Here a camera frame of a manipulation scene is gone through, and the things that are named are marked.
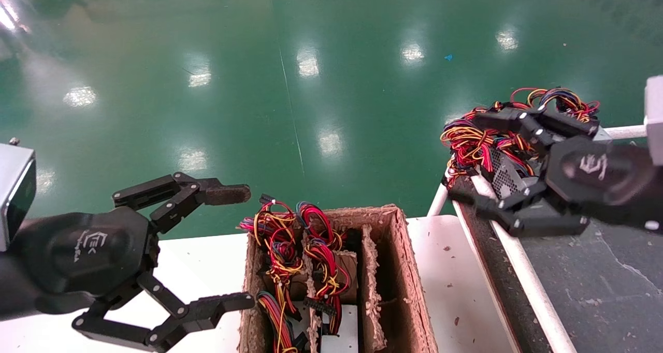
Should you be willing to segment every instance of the cardboard divider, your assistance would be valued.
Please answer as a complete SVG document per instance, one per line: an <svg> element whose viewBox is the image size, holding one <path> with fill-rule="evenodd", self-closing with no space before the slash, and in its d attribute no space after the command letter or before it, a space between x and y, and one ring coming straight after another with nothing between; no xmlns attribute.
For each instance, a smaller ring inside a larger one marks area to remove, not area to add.
<svg viewBox="0 0 663 353"><path fill-rule="evenodd" d="M342 266L352 268L357 263L362 266L358 270L355 268L355 280L351 280L351 284L354 283L351 288L356 292L346 292L349 295L341 299L343 304L358 306L361 315L358 327L362 329L358 331L359 353L437 353L403 212L390 204L379 208L331 210L325 211L325 214L334 230L362 231L360 258L354 252L334 253L337 263ZM255 275L262 261L261 250L255 240L249 240L244 290L254 295L269 288L267 280ZM303 261L302 275L306 278L306 293L313 297L313 264L308 256L303 256ZM318 353L322 320L315 310L309 308L308 313L311 317L311 326L308 328L310 351ZM259 306L242 311L240 353L268 353L271 350L271 336L268 320Z"/></svg>

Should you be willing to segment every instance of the wire harness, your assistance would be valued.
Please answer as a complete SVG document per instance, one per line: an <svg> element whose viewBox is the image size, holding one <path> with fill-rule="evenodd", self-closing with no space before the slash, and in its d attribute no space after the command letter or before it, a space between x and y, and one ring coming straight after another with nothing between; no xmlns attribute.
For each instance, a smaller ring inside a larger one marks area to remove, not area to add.
<svg viewBox="0 0 663 353"><path fill-rule="evenodd" d="M239 228L252 233L254 239L267 252L269 269L267 275L274 282L276 299L292 318L301 320L301 314L292 303L291 279L303 267L297 254L296 240L292 228L296 216L285 203L275 199L261 199L263 206L253 218L247 217ZM284 211L274 211L281 207Z"/></svg>
<svg viewBox="0 0 663 353"><path fill-rule="evenodd" d="M529 92L526 100L516 101L516 95L521 92ZM441 143L449 147L452 153L447 164L449 174L449 179L445 181L447 186L453 186L459 176L476 174L478 167L493 173L491 150L497 150L512 160L522 177L534 176L535 172L528 160L537 159L538 153L530 143L512 131L479 129L473 119L477 113L500 112L505 108L542 110L553 103L557 112L578 119L580 122L597 121L599 101L585 103L567 88L520 88L511 93L508 102L495 101L488 108L476 107L459 119L447 123L440 136Z"/></svg>
<svg viewBox="0 0 663 353"><path fill-rule="evenodd" d="M343 248L347 234L334 230L324 212L309 202L297 204L297 216L310 238L304 247L304 252L312 259L315 272L321 274L317 280L322 283L322 287L315 292L313 300L327 304L334 311L328 314L329 334L335 335L338 334L343 315L340 296L350 286L347 283L341 284L338 276L339 273L343 274L346 282L350 277L346 270L336 264L332 251ZM322 224L320 232L315 229L315 219Z"/></svg>
<svg viewBox="0 0 663 353"><path fill-rule="evenodd" d="M256 301L267 313L272 332L274 332L273 351L274 353L298 353L295 346L295 338L292 332L292 323L285 318L284 305L279 306L279 302L269 292L260 291L256 296Z"/></svg>

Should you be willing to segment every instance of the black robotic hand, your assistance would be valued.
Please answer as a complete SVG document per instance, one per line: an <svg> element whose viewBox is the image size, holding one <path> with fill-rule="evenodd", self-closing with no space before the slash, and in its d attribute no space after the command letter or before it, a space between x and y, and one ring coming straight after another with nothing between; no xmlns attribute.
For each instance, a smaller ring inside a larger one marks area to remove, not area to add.
<svg viewBox="0 0 663 353"><path fill-rule="evenodd" d="M190 332L214 329L223 313L252 308L253 297L237 293L182 303L152 276L158 233L202 204L235 204L250 197L246 185L175 173L116 192L111 212L26 220L8 251L0 253L0 320L89 307L71 324L81 334L160 352ZM158 203L149 219L137 212ZM163 324L150 330L104 319L143 290L170 313Z"/></svg>
<svg viewBox="0 0 663 353"><path fill-rule="evenodd" d="M504 200L450 190L450 199L473 205L479 217L514 237L577 235L590 218L663 233L663 169L653 165L647 148L594 142L598 126L545 107L477 114L474 122L518 132L542 162L539 181ZM542 199L559 216L518 214Z"/></svg>

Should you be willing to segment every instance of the yellow wire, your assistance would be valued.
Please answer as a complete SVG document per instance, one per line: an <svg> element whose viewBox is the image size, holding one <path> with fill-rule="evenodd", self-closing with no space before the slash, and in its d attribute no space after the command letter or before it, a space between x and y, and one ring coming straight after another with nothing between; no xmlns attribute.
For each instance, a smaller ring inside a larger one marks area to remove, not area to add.
<svg viewBox="0 0 663 353"><path fill-rule="evenodd" d="M255 237L256 242L260 243L260 240L258 239L258 216L260 216L260 212L253 216L253 236Z"/></svg>
<svg viewBox="0 0 663 353"><path fill-rule="evenodd" d="M285 311L286 311L286 304L283 303L283 306L281 307L281 318L279 320L279 341L277 342L277 349L279 349L279 347L281 346L281 327L283 326L283 314Z"/></svg>
<svg viewBox="0 0 663 353"><path fill-rule="evenodd" d="M343 248L343 238L338 232L334 232L334 234L336 234L336 237L338 238L339 245L341 246L341 248Z"/></svg>

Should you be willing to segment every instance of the white metal bar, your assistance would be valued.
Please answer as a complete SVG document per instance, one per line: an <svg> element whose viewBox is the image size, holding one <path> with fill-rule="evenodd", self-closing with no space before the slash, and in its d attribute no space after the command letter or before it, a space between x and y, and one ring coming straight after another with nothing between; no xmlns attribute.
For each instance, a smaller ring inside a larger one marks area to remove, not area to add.
<svg viewBox="0 0 663 353"><path fill-rule="evenodd" d="M647 129L644 124L640 126L607 127L603 130L613 139L645 138L647 136Z"/></svg>
<svg viewBox="0 0 663 353"><path fill-rule="evenodd" d="M472 183L477 192L481 195L487 195L495 198L495 193L490 183L482 176L472 176ZM562 325L554 306L550 302L545 289L538 279L538 275L527 257L523 245L518 238L510 236L502 226L495 221L490 221L497 237L502 242L511 266L521 282L523 291L534 309L537 320L541 325L545 337L549 341L550 348L554 353L577 353L575 346L571 343L564 325Z"/></svg>
<svg viewBox="0 0 663 353"><path fill-rule="evenodd" d="M433 203L431 203L426 217L438 216L438 214L440 214L442 207L444 207L444 203L447 200L447 195L449 195L447 188L440 183L440 187L438 187L438 191L435 193Z"/></svg>

